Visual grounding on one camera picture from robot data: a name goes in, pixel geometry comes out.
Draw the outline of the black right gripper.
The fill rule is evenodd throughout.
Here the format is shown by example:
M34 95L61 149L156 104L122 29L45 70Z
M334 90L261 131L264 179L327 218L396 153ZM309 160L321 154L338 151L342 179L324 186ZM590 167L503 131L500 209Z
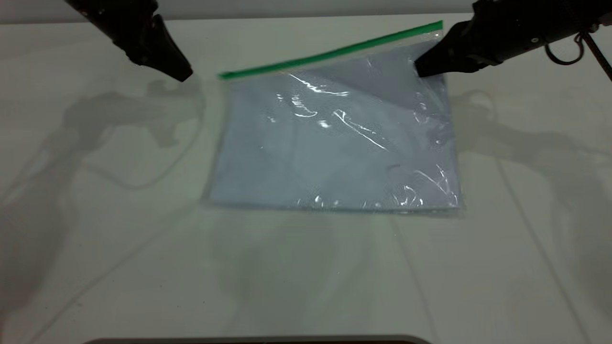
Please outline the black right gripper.
M419 77L475 73L479 65L500 65L538 48L558 65L574 65L584 56L581 33L598 26L596 0L477 0L472 9L470 21L453 25L416 59ZM550 46L568 37L579 46L579 55L564 61Z

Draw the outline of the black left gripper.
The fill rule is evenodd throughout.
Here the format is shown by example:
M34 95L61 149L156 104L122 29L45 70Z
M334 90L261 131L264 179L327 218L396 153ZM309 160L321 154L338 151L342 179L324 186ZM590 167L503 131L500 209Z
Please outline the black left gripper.
M171 37L156 0L67 0L66 3L123 50L132 63L153 68L178 81L192 66ZM151 30L151 50L146 35Z

